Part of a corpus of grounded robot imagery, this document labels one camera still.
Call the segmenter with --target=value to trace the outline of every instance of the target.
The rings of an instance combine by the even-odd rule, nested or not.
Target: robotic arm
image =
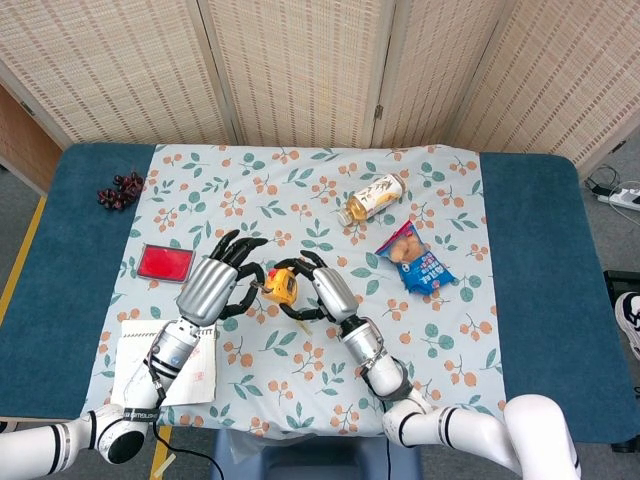
[[[97,449],[109,462],[133,458],[144,442],[149,422],[159,416],[166,391],[180,373],[199,340],[200,328],[244,313],[255,300],[251,286],[235,305],[227,305],[237,281],[255,275],[264,283],[257,263],[242,265],[249,253],[264,245],[262,238],[227,233],[209,258],[191,274],[177,299],[180,319],[167,322],[154,339],[147,358],[125,388],[124,407],[106,405],[67,423],[0,435],[0,480],[30,479],[69,468],[79,450]]]
[[[286,259],[275,268],[293,268],[313,284],[318,293],[315,310],[280,308],[297,320],[326,317],[341,327],[340,339],[362,367],[371,391],[394,406],[382,419],[385,435],[398,445],[444,445],[492,460],[525,480],[580,478],[580,463],[560,407],[540,395],[523,395],[509,401],[505,424],[491,415],[454,407],[435,407],[407,379],[404,366],[384,347],[375,323],[357,316],[353,293],[332,268],[314,252],[302,250],[311,260]]]

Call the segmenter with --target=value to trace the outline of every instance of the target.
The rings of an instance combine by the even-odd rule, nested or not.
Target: bottle cap
[[[338,222],[340,222],[340,225],[342,225],[343,227],[348,227],[353,223],[353,218],[346,210],[339,210]]]

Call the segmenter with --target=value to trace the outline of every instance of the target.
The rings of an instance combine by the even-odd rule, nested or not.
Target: snack bag
[[[453,275],[424,247],[411,221],[394,233],[376,254],[396,264],[410,292],[431,295],[442,285],[454,280]]]

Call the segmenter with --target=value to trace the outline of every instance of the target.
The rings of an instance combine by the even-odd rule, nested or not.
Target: plastic bottle
[[[338,212],[338,221],[344,227],[363,222],[398,200],[406,190],[404,180],[395,173],[389,173],[351,195]]]

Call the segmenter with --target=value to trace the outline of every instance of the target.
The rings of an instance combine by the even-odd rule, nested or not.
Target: bottle label
[[[356,200],[367,209],[367,217],[392,204],[401,196],[402,184],[390,174],[379,178],[367,188],[354,194]]]

